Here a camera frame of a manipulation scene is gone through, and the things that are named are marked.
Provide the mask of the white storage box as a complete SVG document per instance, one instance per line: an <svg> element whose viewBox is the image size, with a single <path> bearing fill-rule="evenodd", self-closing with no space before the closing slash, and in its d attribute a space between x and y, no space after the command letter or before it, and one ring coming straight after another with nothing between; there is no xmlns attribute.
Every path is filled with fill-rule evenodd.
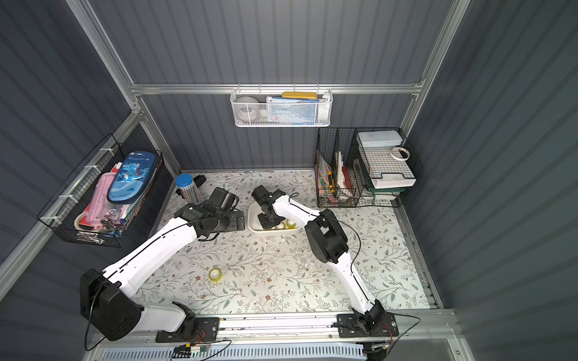
<svg viewBox="0 0 578 361"><path fill-rule="evenodd" d="M256 236L292 236L298 234L303 228L296 227L294 229L289 229L286 226L285 230L277 230L275 227L272 229L265 229L262 227L258 215L262 214L262 210L256 202L254 202L248 209L248 215L245 218L246 226L248 229L254 233Z"/></svg>

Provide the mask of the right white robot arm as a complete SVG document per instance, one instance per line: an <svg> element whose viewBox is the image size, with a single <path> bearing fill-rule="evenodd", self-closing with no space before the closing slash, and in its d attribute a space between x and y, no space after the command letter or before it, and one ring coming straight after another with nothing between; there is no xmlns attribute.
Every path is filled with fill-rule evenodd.
<svg viewBox="0 0 578 361"><path fill-rule="evenodd" d="M257 218L266 230L282 221L292 221L305 230L314 256L328 264L345 287L361 332L366 335L375 332L385 316L385 308L355 268L344 224L337 216L329 209L319 211L306 207L281 190L270 192L258 186L251 196L262 210Z"/></svg>

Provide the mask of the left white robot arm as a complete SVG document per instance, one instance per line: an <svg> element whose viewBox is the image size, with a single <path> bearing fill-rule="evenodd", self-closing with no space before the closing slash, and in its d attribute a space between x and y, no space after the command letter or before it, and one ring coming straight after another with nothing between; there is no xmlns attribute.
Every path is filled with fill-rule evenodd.
<svg viewBox="0 0 578 361"><path fill-rule="evenodd" d="M81 315L108 341L135 332L165 332L188 341L197 334L196 315L180 302L154 305L134 296L147 279L186 245L213 241L221 233L245 228L239 197L217 187L210 197L187 204L150 239L102 271L90 269L80 278Z"/></svg>

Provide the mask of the white tape roll in basket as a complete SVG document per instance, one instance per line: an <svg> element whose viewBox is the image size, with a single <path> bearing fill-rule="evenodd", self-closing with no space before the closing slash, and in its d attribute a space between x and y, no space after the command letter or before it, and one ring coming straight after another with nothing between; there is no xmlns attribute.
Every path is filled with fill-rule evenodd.
<svg viewBox="0 0 578 361"><path fill-rule="evenodd" d="M238 123L250 123L260 117L260 103L250 96L237 98L232 103L232 108Z"/></svg>

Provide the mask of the blue lid pencil tube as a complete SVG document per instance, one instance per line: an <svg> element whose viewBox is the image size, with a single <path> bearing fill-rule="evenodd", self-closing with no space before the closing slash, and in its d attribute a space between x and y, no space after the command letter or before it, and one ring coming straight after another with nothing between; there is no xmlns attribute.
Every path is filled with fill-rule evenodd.
<svg viewBox="0 0 578 361"><path fill-rule="evenodd" d="M180 174L176 179L176 186L187 203L198 204L203 200L201 193L191 174Z"/></svg>

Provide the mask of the floral table mat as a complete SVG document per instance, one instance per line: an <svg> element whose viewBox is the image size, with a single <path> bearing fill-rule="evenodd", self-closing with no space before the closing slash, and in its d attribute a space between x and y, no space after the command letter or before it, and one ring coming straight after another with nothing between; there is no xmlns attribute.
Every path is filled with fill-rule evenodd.
<svg viewBox="0 0 578 361"><path fill-rule="evenodd" d="M356 269L387 309L429 308L427 287L415 267L391 208L338 208ZM221 269L218 282L209 271ZM177 301L199 314L348 311L345 287L312 254L304 232L256 236L224 233L192 242L159 267L136 294L151 303Z"/></svg>

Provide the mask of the blue dinosaur pencil case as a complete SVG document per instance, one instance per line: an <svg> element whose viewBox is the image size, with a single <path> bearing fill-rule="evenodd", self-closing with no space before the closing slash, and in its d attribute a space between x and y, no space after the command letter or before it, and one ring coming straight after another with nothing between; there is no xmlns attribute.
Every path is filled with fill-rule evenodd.
<svg viewBox="0 0 578 361"><path fill-rule="evenodd" d="M107 200L116 205L134 203L150 186L160 161L161 157L156 152L130 152L114 176Z"/></svg>

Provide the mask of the blue white packet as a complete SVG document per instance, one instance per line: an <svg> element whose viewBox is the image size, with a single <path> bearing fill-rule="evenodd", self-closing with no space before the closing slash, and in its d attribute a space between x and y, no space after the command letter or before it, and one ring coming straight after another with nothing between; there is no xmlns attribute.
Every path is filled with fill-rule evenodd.
<svg viewBox="0 0 578 361"><path fill-rule="evenodd" d="M269 96L266 109L268 120L274 123L313 125L318 118L319 101Z"/></svg>

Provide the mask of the pink pencil case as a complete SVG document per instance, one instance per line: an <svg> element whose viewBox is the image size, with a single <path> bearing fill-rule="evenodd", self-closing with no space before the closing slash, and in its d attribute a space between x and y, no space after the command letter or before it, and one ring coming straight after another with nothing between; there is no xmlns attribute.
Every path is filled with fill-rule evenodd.
<svg viewBox="0 0 578 361"><path fill-rule="evenodd" d="M102 219L110 210L108 191L115 176L114 172L107 172L99 178L85 217L86 225L96 227L102 224Z"/></svg>

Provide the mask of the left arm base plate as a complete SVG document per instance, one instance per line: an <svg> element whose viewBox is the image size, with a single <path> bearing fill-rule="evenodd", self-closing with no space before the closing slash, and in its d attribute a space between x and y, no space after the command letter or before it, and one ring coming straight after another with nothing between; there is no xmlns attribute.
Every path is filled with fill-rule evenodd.
<svg viewBox="0 0 578 361"><path fill-rule="evenodd" d="M197 317L186 319L184 325L175 332L158 331L156 343L204 343L215 341L221 319L218 317Z"/></svg>

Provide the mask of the yellow item in wall basket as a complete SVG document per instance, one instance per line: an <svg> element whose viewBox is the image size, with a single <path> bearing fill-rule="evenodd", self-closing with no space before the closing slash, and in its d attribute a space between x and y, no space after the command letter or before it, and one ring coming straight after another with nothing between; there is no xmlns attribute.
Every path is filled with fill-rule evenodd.
<svg viewBox="0 0 578 361"><path fill-rule="evenodd" d="M281 95L284 99L318 100L318 94L314 92L290 92L286 91Z"/></svg>

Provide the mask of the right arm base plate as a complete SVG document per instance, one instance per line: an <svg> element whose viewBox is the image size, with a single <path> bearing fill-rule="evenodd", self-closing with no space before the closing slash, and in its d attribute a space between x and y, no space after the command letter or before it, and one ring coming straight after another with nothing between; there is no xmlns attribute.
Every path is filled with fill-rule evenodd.
<svg viewBox="0 0 578 361"><path fill-rule="evenodd" d="M373 331L364 332L358 323L358 316L353 313L337 314L337 320L333 327L338 329L340 338L364 338L364 337L394 337L399 335L397 321L393 314L385 313L385 316L377 324Z"/></svg>

